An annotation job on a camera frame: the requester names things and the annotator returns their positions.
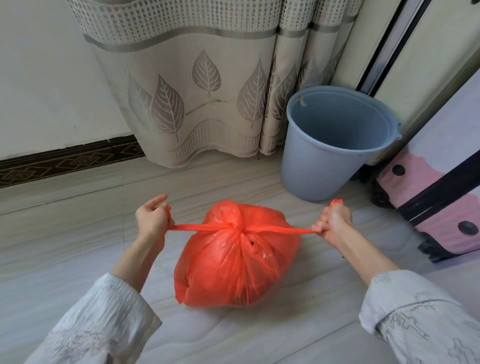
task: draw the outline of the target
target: person's left hand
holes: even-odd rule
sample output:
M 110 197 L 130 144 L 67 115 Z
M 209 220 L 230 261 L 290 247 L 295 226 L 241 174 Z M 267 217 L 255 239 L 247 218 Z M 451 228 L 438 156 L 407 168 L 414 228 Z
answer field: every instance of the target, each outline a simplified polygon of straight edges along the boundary
M 140 206 L 135 213 L 138 239 L 154 243 L 159 252 L 165 246 L 167 229 L 175 225 L 172 218 L 168 219 L 168 205 L 164 203 L 166 199 L 167 195 L 161 194 Z

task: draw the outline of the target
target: sleeve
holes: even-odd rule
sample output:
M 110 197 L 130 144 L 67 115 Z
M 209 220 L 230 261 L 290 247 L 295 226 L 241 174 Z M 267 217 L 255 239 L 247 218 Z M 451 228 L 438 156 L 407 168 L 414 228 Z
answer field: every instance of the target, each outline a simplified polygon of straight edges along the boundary
M 161 324 L 135 289 L 108 273 L 63 316 L 26 364 L 135 363 Z
M 414 272 L 373 278 L 360 323 L 388 341 L 403 364 L 480 364 L 480 323 L 446 291 Z

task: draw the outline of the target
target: pink suitcase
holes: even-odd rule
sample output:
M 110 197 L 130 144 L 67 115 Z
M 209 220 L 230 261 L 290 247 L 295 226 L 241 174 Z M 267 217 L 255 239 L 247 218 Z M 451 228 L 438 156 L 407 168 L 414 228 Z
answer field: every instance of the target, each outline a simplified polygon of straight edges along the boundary
M 480 71 L 373 182 L 374 204 L 393 205 L 437 262 L 480 249 Z

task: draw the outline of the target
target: bucket rim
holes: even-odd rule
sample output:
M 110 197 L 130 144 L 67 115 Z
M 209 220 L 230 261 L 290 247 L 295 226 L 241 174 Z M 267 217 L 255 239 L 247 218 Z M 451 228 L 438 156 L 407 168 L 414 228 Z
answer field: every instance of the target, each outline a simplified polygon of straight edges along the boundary
M 369 104 L 371 104 L 374 108 L 377 109 L 377 111 L 382 114 L 386 119 L 392 121 L 392 128 L 393 131 L 390 133 L 389 137 L 386 139 L 386 141 L 381 145 L 376 148 L 371 148 L 371 149 L 344 149 L 344 148 L 339 148 L 337 146 L 331 146 L 329 144 L 320 142 L 319 140 L 311 137 L 307 133 L 305 133 L 294 121 L 291 116 L 291 111 L 296 102 L 300 102 L 299 96 L 306 96 L 306 95 L 312 95 L 312 94 L 321 94 L 321 93 L 335 93 L 335 94 L 341 94 L 341 95 L 349 95 L 351 97 L 357 98 L 359 100 L 365 101 Z M 315 144 L 317 146 L 322 147 L 323 149 L 327 149 L 333 152 L 337 153 L 342 153 L 342 154 L 364 154 L 364 153 L 374 153 L 374 152 L 379 152 L 388 146 L 390 146 L 395 140 L 400 140 L 402 138 L 402 135 L 400 134 L 400 122 L 398 121 L 398 118 L 393 114 L 393 112 L 381 101 L 372 98 L 362 92 L 359 91 L 354 91 L 349 88 L 345 87 L 339 87 L 339 86 L 314 86 L 314 87 L 309 87 L 305 88 L 303 90 L 300 90 L 296 92 L 288 101 L 287 107 L 287 118 L 289 124 L 291 124 L 295 130 L 306 140 L 311 142 L 312 144 Z

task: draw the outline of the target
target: bag handle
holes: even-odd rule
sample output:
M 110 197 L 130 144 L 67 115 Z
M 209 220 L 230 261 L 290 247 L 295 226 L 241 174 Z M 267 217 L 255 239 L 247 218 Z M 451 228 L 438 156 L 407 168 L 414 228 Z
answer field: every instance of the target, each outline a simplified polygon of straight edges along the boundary
M 342 204 L 343 200 L 333 200 L 330 203 L 330 208 L 332 208 L 333 204 L 339 203 Z M 172 207 L 168 205 L 168 219 L 171 219 L 170 211 Z M 207 232 L 216 232 L 220 230 L 231 229 L 232 227 L 227 224 L 182 224 L 182 225 L 174 225 L 168 228 L 170 231 L 207 231 Z M 279 234 L 294 234 L 294 235 L 306 235 L 306 234 L 316 234 L 316 231 L 313 230 L 306 230 L 306 229 L 294 229 L 294 228 L 282 228 L 280 226 L 272 226 L 272 225 L 260 225 L 256 226 L 246 232 L 262 232 L 262 231 L 269 231 L 269 232 L 277 232 Z

